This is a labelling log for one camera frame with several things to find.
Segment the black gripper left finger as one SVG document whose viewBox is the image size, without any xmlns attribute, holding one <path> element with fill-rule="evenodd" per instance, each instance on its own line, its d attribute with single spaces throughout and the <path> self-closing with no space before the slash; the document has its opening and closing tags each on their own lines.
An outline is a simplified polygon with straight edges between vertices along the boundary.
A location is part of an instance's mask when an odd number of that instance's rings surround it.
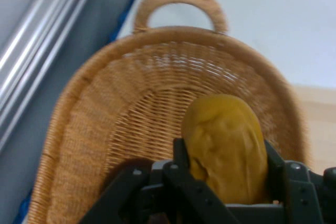
<svg viewBox="0 0 336 224">
<path fill-rule="evenodd" d="M 184 140 L 173 141 L 173 159 L 126 161 L 114 173 L 81 223 L 236 223 L 204 182 L 189 173 Z"/>
</svg>

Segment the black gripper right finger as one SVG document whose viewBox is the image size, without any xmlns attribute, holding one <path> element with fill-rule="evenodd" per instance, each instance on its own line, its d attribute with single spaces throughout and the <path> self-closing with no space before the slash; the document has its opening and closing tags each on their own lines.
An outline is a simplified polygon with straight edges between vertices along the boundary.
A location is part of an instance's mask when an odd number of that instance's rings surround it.
<svg viewBox="0 0 336 224">
<path fill-rule="evenodd" d="M 335 223 L 335 167 L 316 174 L 305 164 L 284 160 L 265 141 L 271 196 L 282 203 L 286 223 Z"/>
</svg>

